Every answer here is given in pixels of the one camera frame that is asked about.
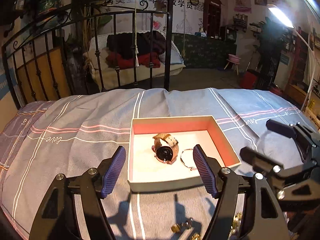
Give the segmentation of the white floor lamp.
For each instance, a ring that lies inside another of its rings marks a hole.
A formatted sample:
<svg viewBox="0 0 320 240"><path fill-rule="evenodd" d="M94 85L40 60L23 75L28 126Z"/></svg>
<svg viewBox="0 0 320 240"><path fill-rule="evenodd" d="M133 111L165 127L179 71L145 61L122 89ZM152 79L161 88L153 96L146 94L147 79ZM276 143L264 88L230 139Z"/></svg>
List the white floor lamp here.
<svg viewBox="0 0 320 240"><path fill-rule="evenodd" d="M285 85L285 95L301 104L301 109L310 98L311 84L317 63L308 42L293 27L291 20L275 5L268 4L268 10L282 24L284 31L285 52L293 56L289 79Z"/></svg>

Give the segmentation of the green potted plant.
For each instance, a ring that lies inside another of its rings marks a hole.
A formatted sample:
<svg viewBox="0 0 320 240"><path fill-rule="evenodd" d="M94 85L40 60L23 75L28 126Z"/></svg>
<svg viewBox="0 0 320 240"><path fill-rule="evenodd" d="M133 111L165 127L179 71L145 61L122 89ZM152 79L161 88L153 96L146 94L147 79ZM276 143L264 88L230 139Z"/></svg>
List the green potted plant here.
<svg viewBox="0 0 320 240"><path fill-rule="evenodd" d="M260 26L261 32L258 35L260 42L258 69L260 72L255 88L268 90L276 78L281 52L286 47L287 28L272 21L269 17L265 17L265 21L261 22Z"/></svg>

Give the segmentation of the striped blue bed sheet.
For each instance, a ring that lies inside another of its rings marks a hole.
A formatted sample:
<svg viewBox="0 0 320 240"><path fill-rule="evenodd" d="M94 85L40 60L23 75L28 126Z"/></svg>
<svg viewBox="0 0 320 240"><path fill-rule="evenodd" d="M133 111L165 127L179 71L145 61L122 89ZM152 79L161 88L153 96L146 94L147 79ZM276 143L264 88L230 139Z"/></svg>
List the striped blue bed sheet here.
<svg viewBox="0 0 320 240"><path fill-rule="evenodd" d="M74 95L57 101L32 102L20 109L1 133L1 208L12 226L28 239L39 205L59 173L78 176L112 156L127 152L124 168L103 207L117 239L179 239L204 233L215 200L203 186L186 189L192 148L207 154L217 149L208 127L191 131L180 121L169 129L178 140L172 164L158 161L153 136L137 135L135 119L209 116L235 153L250 147L286 168L302 163L292 139L270 132L270 119L286 125L316 126L293 103L267 91L206 88L186 92L164 89L114 90Z"/></svg>

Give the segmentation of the thin gold bangle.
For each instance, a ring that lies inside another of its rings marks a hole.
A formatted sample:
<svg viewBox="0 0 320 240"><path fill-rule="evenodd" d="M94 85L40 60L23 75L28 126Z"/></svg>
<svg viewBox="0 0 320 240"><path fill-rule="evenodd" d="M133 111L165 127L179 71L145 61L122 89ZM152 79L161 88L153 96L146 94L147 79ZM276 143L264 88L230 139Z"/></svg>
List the thin gold bangle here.
<svg viewBox="0 0 320 240"><path fill-rule="evenodd" d="M192 148L188 148L182 151L182 153L180 154L180 161L187 169L191 171L197 170L197 167L193 159Z"/></svg>

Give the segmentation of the red cushion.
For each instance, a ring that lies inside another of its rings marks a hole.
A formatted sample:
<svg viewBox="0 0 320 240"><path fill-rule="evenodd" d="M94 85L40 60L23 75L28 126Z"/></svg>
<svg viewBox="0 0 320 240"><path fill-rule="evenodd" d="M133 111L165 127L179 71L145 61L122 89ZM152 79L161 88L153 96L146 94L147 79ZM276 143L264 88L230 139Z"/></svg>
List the red cushion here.
<svg viewBox="0 0 320 240"><path fill-rule="evenodd" d="M149 67L150 60L153 64L153 68L160 68L161 62L159 60L159 55L157 53L152 52L151 54L144 54L144 55L138 55L138 63L139 65L143 65L145 67ZM133 68L134 59L124 59L121 57L120 54L116 54L114 52L111 52L110 55L106 57L106 62L108 63L108 66L111 68L119 67L120 70L122 69L129 69Z"/></svg>

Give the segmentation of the black iron bed frame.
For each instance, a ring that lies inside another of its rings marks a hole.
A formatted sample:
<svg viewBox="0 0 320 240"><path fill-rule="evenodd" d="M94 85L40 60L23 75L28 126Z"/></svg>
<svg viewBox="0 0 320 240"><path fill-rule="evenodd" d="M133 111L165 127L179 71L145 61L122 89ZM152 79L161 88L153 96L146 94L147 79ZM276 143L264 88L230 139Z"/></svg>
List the black iron bed frame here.
<svg viewBox="0 0 320 240"><path fill-rule="evenodd" d="M68 4L54 9L46 14L36 18L25 27L12 35L11 38L1 47L2 62L5 76L8 82L10 94L17 109L26 105L22 83L18 72L11 73L8 65L8 59L14 58L17 52L24 53L24 48L28 44L48 34L55 34L69 25L82 25L82 32L76 33L77 40L82 40L81 48L88 49L89 42L86 40L89 35L98 36L98 20L103 16L111 16L116 20L117 15L130 14L132 16L132 55L134 68L138 67L138 46L137 46L137 15L149 14L153 17L155 14L166 16L165 29L165 71L164 71L164 89L170 86L170 61L172 47L172 18L173 18L174 0L87 0L83 5Z"/></svg>

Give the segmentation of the red bucket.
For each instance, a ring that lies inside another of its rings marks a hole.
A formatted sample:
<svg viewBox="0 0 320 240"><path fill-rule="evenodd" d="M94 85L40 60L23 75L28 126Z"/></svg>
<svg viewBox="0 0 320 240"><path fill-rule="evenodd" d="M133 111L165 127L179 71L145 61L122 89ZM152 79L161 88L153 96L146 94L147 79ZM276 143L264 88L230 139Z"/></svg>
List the red bucket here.
<svg viewBox="0 0 320 240"><path fill-rule="evenodd" d="M258 77L259 73L257 71L252 69L247 70L240 81L240 87L242 89L254 89Z"/></svg>

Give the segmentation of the rose gold wrist watch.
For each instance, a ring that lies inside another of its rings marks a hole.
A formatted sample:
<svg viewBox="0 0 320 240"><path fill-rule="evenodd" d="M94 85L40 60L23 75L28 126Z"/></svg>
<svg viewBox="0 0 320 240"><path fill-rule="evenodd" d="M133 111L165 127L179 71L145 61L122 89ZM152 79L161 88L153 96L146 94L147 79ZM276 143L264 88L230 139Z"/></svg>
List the rose gold wrist watch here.
<svg viewBox="0 0 320 240"><path fill-rule="evenodd" d="M164 164L173 164L179 152L178 140L169 133L159 133L152 138L156 159Z"/></svg>

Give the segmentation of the red phone booth cabinet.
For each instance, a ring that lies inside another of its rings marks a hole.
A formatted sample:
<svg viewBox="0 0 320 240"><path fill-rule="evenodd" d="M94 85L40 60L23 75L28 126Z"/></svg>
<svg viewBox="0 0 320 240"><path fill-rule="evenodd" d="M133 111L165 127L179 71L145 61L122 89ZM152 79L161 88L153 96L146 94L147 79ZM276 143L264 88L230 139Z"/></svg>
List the red phone booth cabinet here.
<svg viewBox="0 0 320 240"><path fill-rule="evenodd" d="M220 33L221 4L220 0L204 0L203 29L207 37L216 37Z"/></svg>

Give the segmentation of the pink stool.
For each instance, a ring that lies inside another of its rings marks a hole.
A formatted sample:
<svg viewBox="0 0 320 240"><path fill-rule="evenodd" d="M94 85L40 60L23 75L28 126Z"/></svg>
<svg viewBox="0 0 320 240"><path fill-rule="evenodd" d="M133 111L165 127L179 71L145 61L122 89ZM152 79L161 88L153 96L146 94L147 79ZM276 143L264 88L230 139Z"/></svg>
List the pink stool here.
<svg viewBox="0 0 320 240"><path fill-rule="evenodd" d="M224 70L227 69L228 65L231 63L233 66L233 69L236 71L237 75L239 74L239 64L240 64L240 57L237 57L236 55L229 54L227 59L227 64L224 67Z"/></svg>

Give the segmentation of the mint box with red lining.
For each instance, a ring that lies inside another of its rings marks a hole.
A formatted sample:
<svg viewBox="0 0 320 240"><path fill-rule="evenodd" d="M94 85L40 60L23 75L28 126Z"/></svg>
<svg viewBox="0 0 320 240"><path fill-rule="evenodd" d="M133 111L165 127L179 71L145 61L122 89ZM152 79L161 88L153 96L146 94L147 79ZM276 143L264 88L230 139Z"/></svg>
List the mint box with red lining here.
<svg viewBox="0 0 320 240"><path fill-rule="evenodd" d="M210 115L133 119L127 168L131 191L164 192L202 185L193 160L196 145L222 167L234 168L241 164Z"/></svg>

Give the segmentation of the white hanging swing chair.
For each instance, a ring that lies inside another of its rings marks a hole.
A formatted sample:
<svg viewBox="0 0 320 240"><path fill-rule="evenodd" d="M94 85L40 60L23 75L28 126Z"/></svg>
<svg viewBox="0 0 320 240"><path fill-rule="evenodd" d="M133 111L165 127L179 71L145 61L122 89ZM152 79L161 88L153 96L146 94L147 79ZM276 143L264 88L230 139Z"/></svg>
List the white hanging swing chair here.
<svg viewBox="0 0 320 240"><path fill-rule="evenodd" d="M111 68L106 62L106 57L111 52L120 54L124 59L133 58L131 32L118 32L114 34L104 34L93 37L89 43L89 49L83 54L89 66L89 72L99 88L106 90L119 86L129 85L135 81L142 81L150 77L164 76L165 73L165 32L154 30L139 31L137 33L137 59L138 55L157 53L161 62L160 68L153 68L150 60L149 67L139 65L137 67L120 70L119 67Z"/></svg>

